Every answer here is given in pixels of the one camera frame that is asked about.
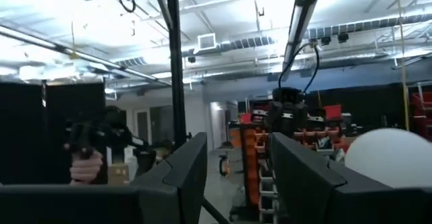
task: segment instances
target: white sphere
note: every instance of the white sphere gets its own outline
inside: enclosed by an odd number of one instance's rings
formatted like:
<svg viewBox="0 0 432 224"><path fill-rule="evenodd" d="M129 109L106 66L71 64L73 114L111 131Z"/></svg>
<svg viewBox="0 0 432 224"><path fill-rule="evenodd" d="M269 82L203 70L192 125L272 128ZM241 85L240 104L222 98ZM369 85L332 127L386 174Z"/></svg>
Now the white sphere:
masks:
<svg viewBox="0 0 432 224"><path fill-rule="evenodd" d="M406 130L373 130L353 141L345 166L392 188L432 187L432 143Z"/></svg>

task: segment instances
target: black pole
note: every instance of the black pole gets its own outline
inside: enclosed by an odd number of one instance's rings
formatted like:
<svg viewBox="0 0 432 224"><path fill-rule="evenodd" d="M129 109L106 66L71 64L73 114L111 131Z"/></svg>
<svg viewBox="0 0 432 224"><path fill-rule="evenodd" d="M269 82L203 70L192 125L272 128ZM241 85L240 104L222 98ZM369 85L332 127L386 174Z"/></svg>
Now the black pole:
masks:
<svg viewBox="0 0 432 224"><path fill-rule="evenodd" d="M318 0L295 0L292 23L290 24L290 34L283 59L283 68L292 66L288 65L288 62L291 61L295 51L302 43L304 33L309 25L317 1ZM288 68L283 74L284 81L288 79L290 70L291 68Z"/></svg>
<svg viewBox="0 0 432 224"><path fill-rule="evenodd" d="M217 211L217 209L210 204L210 202L203 198L202 200L202 207L219 223L219 224L230 224L230 222L223 217L223 215Z"/></svg>
<svg viewBox="0 0 432 224"><path fill-rule="evenodd" d="M169 50L171 51L171 83L173 94L174 149L186 142L186 116L184 113L182 41L180 34L180 11L178 0L167 0L171 17L169 27Z"/></svg>

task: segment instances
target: doorway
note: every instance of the doorway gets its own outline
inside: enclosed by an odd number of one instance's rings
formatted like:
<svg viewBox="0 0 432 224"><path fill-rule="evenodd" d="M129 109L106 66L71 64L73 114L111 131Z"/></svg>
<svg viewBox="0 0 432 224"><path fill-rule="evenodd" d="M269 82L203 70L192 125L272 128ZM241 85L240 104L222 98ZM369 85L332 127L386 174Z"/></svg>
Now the doorway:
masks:
<svg viewBox="0 0 432 224"><path fill-rule="evenodd" d="M135 133L137 136L149 144L152 143L151 138L151 121L150 111L148 109L139 109L134 112Z"/></svg>

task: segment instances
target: hand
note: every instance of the hand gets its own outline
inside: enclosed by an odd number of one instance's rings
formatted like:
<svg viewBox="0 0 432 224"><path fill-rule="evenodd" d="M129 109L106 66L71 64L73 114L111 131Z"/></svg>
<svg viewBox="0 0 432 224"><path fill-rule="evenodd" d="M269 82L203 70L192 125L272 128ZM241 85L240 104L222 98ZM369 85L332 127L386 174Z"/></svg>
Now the hand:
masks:
<svg viewBox="0 0 432 224"><path fill-rule="evenodd" d="M89 159L81 159L79 154L72 155L72 166L70 168L71 185L86 185L93 181L101 170L102 154L94 151Z"/></svg>

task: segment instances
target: fluorescent light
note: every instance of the fluorescent light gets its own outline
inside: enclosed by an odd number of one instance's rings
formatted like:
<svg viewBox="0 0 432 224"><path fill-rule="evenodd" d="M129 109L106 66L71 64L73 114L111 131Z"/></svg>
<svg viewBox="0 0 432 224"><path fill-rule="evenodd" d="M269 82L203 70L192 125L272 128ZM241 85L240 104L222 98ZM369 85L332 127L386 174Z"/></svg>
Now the fluorescent light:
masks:
<svg viewBox="0 0 432 224"><path fill-rule="evenodd" d="M170 78L171 77L171 72L161 72L161 73L156 73L153 74L152 76L156 77L157 79L166 79L166 78ZM189 84L192 82L197 82L197 79L194 78L183 78L183 83L184 84Z"/></svg>
<svg viewBox="0 0 432 224"><path fill-rule="evenodd" d="M17 69L8 68L8 67L0 67L0 76L15 74L17 72L18 72Z"/></svg>
<svg viewBox="0 0 432 224"><path fill-rule="evenodd" d="M31 80L31 79L38 79L40 78L42 74L42 67L33 67L33 66L23 66L20 67L20 79L21 80Z"/></svg>
<svg viewBox="0 0 432 224"><path fill-rule="evenodd" d="M115 92L115 90L112 89L112 88L106 88L106 89L105 89L105 93L106 93L106 94L111 94L111 93L114 93L114 92Z"/></svg>
<svg viewBox="0 0 432 224"><path fill-rule="evenodd" d="M109 69L100 63L90 62L89 65L95 69L101 69L103 71L109 72Z"/></svg>
<svg viewBox="0 0 432 224"><path fill-rule="evenodd" d="M156 77L157 79L170 78L171 72L156 73L156 74L153 74L152 76Z"/></svg>
<svg viewBox="0 0 432 224"><path fill-rule="evenodd" d="M41 79L54 80L58 78L70 78L78 76L80 73L76 71L74 66L57 67L55 69L46 69Z"/></svg>

